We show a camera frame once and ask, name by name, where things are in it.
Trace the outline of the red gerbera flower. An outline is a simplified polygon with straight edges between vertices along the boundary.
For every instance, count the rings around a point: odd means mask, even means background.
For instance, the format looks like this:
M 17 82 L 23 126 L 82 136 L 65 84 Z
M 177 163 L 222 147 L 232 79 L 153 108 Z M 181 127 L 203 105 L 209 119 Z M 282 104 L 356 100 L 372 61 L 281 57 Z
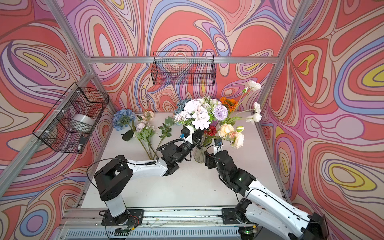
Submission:
M 209 125 L 207 129 L 204 131 L 205 136 L 212 137 L 217 134 L 217 128 L 214 125 Z

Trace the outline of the clear glass vase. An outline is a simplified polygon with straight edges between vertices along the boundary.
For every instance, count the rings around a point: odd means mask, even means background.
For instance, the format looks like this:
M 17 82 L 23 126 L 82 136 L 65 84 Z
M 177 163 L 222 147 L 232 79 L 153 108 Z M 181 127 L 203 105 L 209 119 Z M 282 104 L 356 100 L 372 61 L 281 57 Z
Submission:
M 199 164 L 205 164 L 207 158 L 209 157 L 209 154 L 207 152 L 208 146 L 204 146 L 199 148 L 196 148 L 196 151 L 194 153 L 194 159 Z

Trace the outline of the lilac pink hydrangea stem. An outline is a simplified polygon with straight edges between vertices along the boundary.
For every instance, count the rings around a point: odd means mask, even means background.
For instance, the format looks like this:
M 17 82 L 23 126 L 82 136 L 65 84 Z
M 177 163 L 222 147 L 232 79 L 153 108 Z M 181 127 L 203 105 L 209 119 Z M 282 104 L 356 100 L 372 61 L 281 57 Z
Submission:
M 174 113 L 173 119 L 176 124 L 205 130 L 213 122 L 224 121 L 228 115 L 228 109 L 219 100 L 203 97 L 191 99 L 181 113 Z

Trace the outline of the cream white flower spray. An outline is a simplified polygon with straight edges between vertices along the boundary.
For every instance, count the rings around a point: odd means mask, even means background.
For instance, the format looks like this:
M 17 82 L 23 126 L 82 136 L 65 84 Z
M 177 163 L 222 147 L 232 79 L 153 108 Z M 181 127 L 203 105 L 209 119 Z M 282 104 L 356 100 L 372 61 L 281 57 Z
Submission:
M 243 147 L 245 141 L 245 127 L 237 126 L 236 123 L 240 120 L 244 120 L 247 123 L 257 123 L 262 119 L 261 105 L 258 102 L 254 102 L 251 109 L 243 107 L 241 110 L 241 105 L 249 98 L 249 95 L 261 90 L 261 88 L 261 84 L 254 80 L 249 80 L 248 85 L 242 90 L 237 109 L 234 112 L 229 112 L 228 117 L 224 121 L 219 122 L 219 138 L 228 141 L 233 148 L 239 149 Z

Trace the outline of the orange gerbera flower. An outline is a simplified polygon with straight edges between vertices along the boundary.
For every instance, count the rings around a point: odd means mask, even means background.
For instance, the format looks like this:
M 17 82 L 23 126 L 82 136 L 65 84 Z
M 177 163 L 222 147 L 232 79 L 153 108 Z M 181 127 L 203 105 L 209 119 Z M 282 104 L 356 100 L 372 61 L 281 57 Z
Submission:
M 230 113 L 234 112 L 238 107 L 238 101 L 234 99 L 222 97 L 220 98 L 220 102 L 228 109 Z

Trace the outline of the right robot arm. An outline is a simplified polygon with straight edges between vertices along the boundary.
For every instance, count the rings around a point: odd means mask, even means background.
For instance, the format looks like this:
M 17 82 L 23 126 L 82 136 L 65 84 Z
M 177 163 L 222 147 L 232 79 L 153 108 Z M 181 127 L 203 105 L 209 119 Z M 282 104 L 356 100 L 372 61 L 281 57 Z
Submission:
M 272 193 L 249 172 L 238 168 L 227 151 L 205 155 L 208 166 L 218 171 L 219 180 L 242 196 L 235 207 L 237 222 L 258 224 L 284 240 L 328 239 L 324 216 L 302 211 Z

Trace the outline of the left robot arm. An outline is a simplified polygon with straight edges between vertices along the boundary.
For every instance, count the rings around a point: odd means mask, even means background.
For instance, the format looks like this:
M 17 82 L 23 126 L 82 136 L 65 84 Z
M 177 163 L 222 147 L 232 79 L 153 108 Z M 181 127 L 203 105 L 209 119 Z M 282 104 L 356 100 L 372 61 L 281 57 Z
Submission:
M 179 163 L 192 155 L 194 148 L 201 147 L 203 130 L 192 130 L 189 126 L 182 129 L 179 139 L 161 145 L 157 151 L 162 156 L 153 161 L 130 162 L 125 156 L 118 155 L 108 159 L 108 163 L 98 170 L 94 179 L 100 199 L 105 202 L 108 210 L 103 215 L 103 226 L 127 225 L 129 218 L 134 225 L 141 224 L 127 209 L 122 191 L 130 180 L 149 177 L 166 177 L 179 169 Z

